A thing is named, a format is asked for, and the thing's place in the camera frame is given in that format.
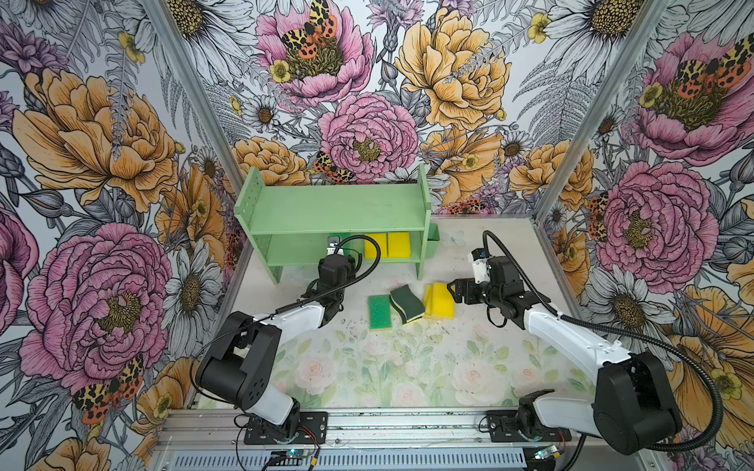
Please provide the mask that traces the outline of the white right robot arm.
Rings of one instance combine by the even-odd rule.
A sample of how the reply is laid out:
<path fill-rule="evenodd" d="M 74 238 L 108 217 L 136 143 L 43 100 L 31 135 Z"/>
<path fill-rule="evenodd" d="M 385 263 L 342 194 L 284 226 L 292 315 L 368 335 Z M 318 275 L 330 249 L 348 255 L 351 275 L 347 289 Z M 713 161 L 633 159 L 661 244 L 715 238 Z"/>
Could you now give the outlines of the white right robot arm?
<path fill-rule="evenodd" d="M 472 277 L 447 286 L 457 304 L 483 304 L 573 363 L 594 386 L 590 398 L 553 389 L 520 400 L 516 427 L 528 439 L 549 430 L 570 429 L 602 439 L 614 451 L 632 455 L 681 431 L 681 413 L 663 363 L 650 351 L 633 353 L 567 321 L 547 296 L 528 290 L 516 263 L 484 249 L 469 253 Z"/>

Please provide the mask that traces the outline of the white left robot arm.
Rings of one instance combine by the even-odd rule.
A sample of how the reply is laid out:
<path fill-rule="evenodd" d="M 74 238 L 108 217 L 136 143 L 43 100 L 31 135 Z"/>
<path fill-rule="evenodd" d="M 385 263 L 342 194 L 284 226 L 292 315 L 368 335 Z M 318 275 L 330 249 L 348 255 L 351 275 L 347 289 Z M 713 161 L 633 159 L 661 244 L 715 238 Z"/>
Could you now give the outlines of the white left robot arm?
<path fill-rule="evenodd" d="M 279 347 L 317 330 L 343 309 L 345 288 L 357 279 L 362 257 L 340 250 L 320 260 L 318 278 L 302 297 L 270 314 L 235 311 L 210 343 L 194 382 L 204 392 L 292 435 L 300 404 L 273 385 Z"/>

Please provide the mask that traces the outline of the small yellow sponge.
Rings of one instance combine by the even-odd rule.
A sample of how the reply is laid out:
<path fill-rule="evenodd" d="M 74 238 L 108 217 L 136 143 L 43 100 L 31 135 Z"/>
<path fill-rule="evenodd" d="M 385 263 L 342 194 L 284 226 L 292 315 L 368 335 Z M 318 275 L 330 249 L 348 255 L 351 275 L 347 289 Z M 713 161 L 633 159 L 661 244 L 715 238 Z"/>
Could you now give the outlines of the small yellow sponge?
<path fill-rule="evenodd" d="M 385 233 L 366 234 L 364 257 L 368 260 L 388 256 L 388 237 Z"/>

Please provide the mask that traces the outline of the light green scrub sponge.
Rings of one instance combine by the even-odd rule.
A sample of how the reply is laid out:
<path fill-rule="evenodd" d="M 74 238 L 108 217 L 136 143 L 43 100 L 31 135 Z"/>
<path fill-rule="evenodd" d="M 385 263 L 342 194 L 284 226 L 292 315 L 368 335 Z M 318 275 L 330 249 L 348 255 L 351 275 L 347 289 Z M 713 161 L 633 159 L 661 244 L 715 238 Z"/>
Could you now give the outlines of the light green scrub sponge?
<path fill-rule="evenodd" d="M 349 234 L 337 235 L 337 245 L 341 245 L 338 253 L 341 255 L 351 256 L 353 257 L 353 259 L 355 259 L 355 261 L 359 261 L 359 259 L 361 259 L 361 257 L 363 256 L 364 242 L 360 239 L 354 239 L 353 241 L 344 243 L 344 240 L 348 237 L 350 237 Z"/>

